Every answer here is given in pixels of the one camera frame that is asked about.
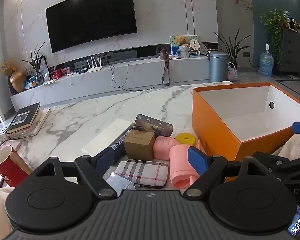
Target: brown vase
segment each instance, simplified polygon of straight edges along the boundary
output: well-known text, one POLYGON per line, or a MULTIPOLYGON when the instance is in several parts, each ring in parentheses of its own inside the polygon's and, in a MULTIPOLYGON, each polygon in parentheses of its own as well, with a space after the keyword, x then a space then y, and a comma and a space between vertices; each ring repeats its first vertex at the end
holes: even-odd
POLYGON ((10 82, 17 92, 22 92, 24 90, 23 83, 27 80, 26 75, 23 71, 16 71, 10 77, 10 82))

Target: trash can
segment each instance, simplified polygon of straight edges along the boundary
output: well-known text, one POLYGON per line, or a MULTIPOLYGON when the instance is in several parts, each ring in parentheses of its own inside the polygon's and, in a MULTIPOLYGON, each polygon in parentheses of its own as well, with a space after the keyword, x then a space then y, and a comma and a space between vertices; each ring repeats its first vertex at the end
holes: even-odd
POLYGON ((221 51, 212 51, 208 54, 210 60, 210 82, 228 80, 228 54, 221 51))

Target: black tv screen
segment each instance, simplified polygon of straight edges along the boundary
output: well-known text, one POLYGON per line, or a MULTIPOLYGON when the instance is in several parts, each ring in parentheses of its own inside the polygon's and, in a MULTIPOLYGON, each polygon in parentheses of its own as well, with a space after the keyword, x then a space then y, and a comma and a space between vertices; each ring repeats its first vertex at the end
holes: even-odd
POLYGON ((133 0, 66 0, 46 9, 52 52, 136 33, 133 0))

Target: orange box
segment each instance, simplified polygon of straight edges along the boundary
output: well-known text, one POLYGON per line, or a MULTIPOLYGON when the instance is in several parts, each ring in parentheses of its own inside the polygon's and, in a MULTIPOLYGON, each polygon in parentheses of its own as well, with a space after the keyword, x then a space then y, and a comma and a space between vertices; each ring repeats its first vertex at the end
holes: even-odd
POLYGON ((193 91, 192 127, 210 156, 241 161, 256 151, 271 154, 293 135, 297 121, 300 101, 272 83, 193 91))

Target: red cup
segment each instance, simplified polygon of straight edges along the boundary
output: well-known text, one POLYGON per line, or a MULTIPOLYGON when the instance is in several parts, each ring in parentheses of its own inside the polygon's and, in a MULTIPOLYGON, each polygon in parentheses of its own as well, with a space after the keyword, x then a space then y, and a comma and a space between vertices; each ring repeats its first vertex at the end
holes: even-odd
POLYGON ((0 174, 10 187, 18 186, 28 176, 30 170, 10 145, 0 148, 0 174))

